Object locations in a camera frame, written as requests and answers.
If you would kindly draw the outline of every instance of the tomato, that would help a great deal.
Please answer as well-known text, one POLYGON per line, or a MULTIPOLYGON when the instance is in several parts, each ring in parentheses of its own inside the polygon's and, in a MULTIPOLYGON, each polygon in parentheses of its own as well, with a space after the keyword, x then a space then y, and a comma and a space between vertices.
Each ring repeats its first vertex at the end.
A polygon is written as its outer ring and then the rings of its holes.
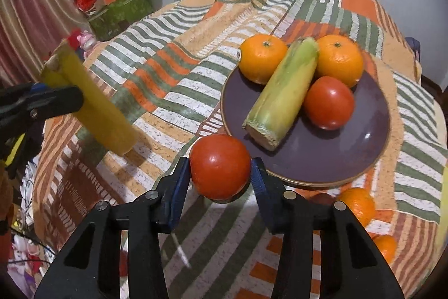
POLYGON ((327 193, 319 193, 313 195, 308 199, 310 202, 322 204, 322 205, 332 205, 335 202, 335 199, 327 193))
POLYGON ((334 130, 351 118, 355 98, 344 83, 332 77, 321 77, 308 90, 303 107, 314 125, 334 130))
POLYGON ((214 134, 198 140, 190 152, 191 180, 199 194, 229 200, 247 184, 250 155, 236 138, 214 134))

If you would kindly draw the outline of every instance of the tangerine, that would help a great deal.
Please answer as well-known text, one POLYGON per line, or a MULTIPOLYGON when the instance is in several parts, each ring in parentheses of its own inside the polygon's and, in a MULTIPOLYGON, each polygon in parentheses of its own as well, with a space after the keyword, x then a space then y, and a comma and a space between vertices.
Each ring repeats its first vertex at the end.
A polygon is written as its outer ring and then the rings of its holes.
POLYGON ((324 36, 317 40, 317 44, 317 74, 334 77, 349 88, 354 87, 364 72, 364 60, 358 45, 341 35, 324 36))
POLYGON ((374 238, 373 242, 375 242, 375 245, 378 247, 387 263, 391 264, 395 257, 395 251, 397 248, 395 238, 389 234, 385 234, 384 236, 374 238))
POLYGON ((350 188, 340 193, 335 200, 344 202, 366 227, 375 216, 375 201, 364 188, 350 188))
POLYGON ((251 82, 266 85, 287 51, 288 46, 278 37, 254 35, 241 44, 238 66, 251 82))

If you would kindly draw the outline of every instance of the tablecloth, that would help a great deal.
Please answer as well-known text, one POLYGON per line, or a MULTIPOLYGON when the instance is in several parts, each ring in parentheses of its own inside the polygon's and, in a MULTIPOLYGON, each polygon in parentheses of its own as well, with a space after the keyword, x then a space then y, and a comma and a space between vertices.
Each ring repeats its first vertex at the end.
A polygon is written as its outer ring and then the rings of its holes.
MULTIPOLYGON (((388 103, 390 138, 375 166, 328 193, 351 186, 370 191, 377 211, 367 231, 397 240, 391 267, 409 297, 441 252, 436 238, 447 162, 444 119, 416 83, 414 55, 377 0, 176 0, 103 44, 86 67, 145 138, 119 157, 73 116, 56 118, 33 191, 37 234, 60 249, 96 202, 134 200, 188 156, 198 139, 225 133, 221 89, 237 65, 239 45, 256 33, 287 43, 341 33, 359 44, 388 103)), ((311 298, 317 298, 319 233, 313 237, 311 298)), ((237 201, 216 204, 191 186, 179 226, 160 236, 170 298, 270 297, 281 243, 264 227, 250 187, 237 201)), ((126 281, 122 289, 126 297, 126 281)))

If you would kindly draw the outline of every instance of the curtain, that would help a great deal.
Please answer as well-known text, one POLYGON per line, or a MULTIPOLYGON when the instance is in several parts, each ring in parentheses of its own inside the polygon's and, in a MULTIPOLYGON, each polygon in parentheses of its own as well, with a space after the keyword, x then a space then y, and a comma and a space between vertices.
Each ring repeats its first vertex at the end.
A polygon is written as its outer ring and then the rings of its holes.
POLYGON ((73 0, 0 0, 0 80, 36 80, 43 59, 74 29, 90 29, 73 0))

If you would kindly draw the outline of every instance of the yellow cylinder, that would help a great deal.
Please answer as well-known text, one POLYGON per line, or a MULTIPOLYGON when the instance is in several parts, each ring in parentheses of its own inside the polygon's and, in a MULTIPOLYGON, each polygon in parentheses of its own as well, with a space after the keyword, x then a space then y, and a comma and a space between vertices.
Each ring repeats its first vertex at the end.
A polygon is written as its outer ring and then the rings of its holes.
POLYGON ((45 64, 41 81, 52 88, 76 85, 84 95, 84 104, 75 117, 106 149, 123 156, 137 141, 137 132, 125 116, 90 78, 78 56, 63 41, 45 64))

